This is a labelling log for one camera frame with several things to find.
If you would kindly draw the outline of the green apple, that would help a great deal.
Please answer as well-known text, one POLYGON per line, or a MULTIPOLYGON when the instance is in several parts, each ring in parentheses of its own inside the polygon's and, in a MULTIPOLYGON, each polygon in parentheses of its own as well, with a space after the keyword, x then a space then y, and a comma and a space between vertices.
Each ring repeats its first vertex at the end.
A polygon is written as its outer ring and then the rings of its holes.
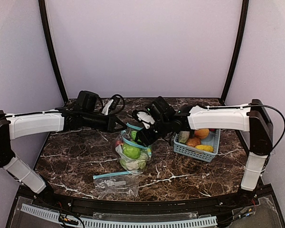
POLYGON ((141 149, 135 146, 124 144, 122 149, 123 154, 130 159, 138 159, 141 155, 141 149))

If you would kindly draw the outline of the white cauliflower toy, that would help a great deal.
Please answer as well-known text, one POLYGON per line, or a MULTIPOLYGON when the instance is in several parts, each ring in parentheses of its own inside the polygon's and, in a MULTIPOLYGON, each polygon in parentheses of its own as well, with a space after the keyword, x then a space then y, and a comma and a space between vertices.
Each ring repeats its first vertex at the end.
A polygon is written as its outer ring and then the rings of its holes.
POLYGON ((142 153, 137 159, 131 159, 126 156, 123 156, 120 159, 120 164, 127 171, 143 172, 148 159, 149 157, 147 156, 147 154, 144 153, 142 153))

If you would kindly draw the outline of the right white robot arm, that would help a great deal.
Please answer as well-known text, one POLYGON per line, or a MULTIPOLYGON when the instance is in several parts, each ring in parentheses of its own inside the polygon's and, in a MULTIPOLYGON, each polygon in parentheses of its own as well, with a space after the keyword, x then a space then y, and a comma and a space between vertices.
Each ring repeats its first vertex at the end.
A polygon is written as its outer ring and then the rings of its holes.
POLYGON ((250 134, 250 149, 240 188, 254 191, 266 162, 277 143, 273 142, 273 123, 267 109, 258 99, 233 106, 182 106, 178 110, 159 96, 143 110, 134 110, 132 117, 143 123, 135 142, 152 145, 170 133, 200 129, 231 129, 250 134))

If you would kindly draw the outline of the dark red pomegranate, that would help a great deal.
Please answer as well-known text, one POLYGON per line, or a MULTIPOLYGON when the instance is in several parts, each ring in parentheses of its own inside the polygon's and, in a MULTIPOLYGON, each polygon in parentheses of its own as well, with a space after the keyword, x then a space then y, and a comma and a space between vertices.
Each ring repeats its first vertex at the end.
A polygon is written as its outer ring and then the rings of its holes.
POLYGON ((118 146, 123 146, 123 141, 121 141, 121 140, 117 140, 117 141, 115 141, 115 147, 118 147, 118 146))

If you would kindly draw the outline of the green bumpy cucumber toy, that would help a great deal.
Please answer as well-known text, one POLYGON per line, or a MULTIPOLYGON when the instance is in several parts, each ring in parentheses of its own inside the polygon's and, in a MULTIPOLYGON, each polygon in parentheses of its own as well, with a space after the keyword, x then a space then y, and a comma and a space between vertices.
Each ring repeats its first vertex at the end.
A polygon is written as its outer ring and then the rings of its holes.
POLYGON ((138 132, 136 130, 131 131, 130 135, 131 135, 132 142, 135 143, 135 144, 142 145, 142 142, 139 139, 139 137, 137 136, 137 133, 138 132))

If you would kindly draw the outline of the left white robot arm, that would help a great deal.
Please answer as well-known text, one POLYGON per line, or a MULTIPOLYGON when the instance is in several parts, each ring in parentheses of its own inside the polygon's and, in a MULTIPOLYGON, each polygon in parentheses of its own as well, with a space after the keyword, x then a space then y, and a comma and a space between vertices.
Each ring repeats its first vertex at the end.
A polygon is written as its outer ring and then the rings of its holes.
POLYGON ((103 103, 98 94, 80 91, 75 101, 48 111, 7 114, 0 110, 0 168, 37 195, 50 193, 50 184, 14 152, 11 142, 83 127, 115 133, 126 129, 117 116, 124 108, 125 99, 119 94, 103 103))

